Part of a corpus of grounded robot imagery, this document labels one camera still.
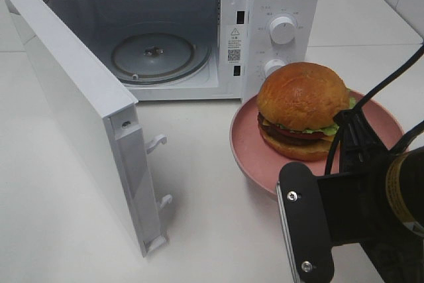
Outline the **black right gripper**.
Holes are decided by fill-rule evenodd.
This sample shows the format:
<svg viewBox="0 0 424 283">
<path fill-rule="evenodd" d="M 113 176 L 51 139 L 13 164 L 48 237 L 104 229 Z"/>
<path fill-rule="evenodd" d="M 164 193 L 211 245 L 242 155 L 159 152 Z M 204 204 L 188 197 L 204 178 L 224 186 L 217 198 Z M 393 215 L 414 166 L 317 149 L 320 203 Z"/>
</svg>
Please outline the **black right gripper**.
<svg viewBox="0 0 424 283">
<path fill-rule="evenodd" d="M 335 122 L 340 174 L 290 162 L 276 185 L 293 281 L 330 282 L 332 244 L 359 243 L 384 282 L 422 282 L 423 149 L 390 156 L 361 108 Z"/>
</svg>

